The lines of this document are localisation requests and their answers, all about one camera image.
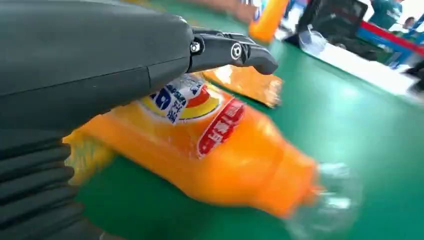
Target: robotic hand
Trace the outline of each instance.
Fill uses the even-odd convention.
[[[73,201],[62,138],[184,73],[277,68],[243,35],[128,3],[2,0],[0,16],[0,239],[115,239]]]

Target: orange plastic bottle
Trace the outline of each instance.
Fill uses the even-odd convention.
[[[74,175],[69,183],[81,185],[99,170],[105,168],[115,153],[97,139],[84,135],[79,129],[64,137],[63,142],[71,146],[71,154],[65,165],[73,167]]]
[[[288,218],[322,190],[317,164],[266,115],[194,75],[81,130],[209,204]]]
[[[288,3],[289,0],[262,0],[249,26],[249,35],[264,43],[271,42]]]

